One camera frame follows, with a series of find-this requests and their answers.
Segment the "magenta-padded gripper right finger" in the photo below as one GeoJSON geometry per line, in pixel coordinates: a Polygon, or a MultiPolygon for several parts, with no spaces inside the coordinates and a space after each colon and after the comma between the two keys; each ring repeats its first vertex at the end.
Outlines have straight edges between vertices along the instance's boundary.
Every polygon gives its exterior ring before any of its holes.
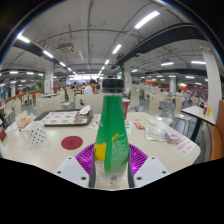
{"type": "Polygon", "coordinates": [[[156,156],[147,156],[132,144],[129,148],[128,184],[130,188],[143,187],[170,174],[156,156]]]}

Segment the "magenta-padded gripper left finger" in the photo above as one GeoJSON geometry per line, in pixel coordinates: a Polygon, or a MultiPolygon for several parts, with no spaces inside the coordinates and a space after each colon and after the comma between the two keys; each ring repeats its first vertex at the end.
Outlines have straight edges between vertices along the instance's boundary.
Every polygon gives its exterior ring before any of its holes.
{"type": "Polygon", "coordinates": [[[68,156],[54,174],[84,188],[93,188],[96,181],[94,145],[84,148],[76,156],[68,156]]]}

